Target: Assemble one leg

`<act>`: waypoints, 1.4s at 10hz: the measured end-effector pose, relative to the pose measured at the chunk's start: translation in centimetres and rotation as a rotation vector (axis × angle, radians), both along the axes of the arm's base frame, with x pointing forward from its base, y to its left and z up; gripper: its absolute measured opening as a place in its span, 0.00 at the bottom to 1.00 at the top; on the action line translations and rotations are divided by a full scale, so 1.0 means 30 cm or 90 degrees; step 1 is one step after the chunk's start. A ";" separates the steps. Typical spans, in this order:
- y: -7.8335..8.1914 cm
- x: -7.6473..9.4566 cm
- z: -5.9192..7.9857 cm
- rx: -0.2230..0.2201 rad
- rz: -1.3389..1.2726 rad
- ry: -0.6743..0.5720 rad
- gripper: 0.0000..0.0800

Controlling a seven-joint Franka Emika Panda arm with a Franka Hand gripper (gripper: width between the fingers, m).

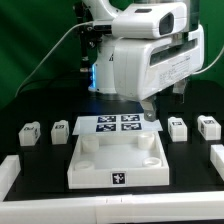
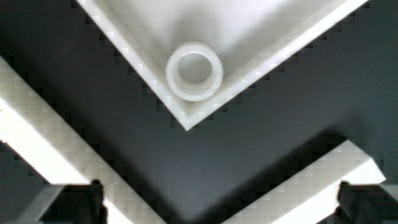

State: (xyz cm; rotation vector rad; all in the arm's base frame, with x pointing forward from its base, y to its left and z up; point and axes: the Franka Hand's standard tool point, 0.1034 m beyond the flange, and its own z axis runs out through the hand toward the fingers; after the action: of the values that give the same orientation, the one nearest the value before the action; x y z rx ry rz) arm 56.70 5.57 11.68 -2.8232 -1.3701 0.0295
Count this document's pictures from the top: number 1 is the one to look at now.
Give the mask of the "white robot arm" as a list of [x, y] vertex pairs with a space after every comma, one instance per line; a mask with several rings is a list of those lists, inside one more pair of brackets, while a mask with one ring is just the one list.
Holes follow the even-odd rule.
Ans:
[[109, 0], [82, 2], [98, 43], [90, 91], [139, 102], [148, 121], [158, 92], [172, 87], [184, 99], [187, 78], [204, 61], [200, 0], [133, 0], [124, 10]]

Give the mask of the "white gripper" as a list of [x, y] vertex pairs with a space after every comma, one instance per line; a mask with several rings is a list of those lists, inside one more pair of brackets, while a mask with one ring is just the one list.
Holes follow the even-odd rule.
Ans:
[[121, 39], [115, 46], [113, 59], [116, 92], [129, 100], [143, 100], [140, 104], [144, 119], [155, 121], [155, 102], [144, 99], [174, 84], [175, 102], [184, 102], [183, 79], [201, 69], [204, 62], [203, 27], [199, 25], [188, 33], [185, 43], [177, 45], [173, 37]]

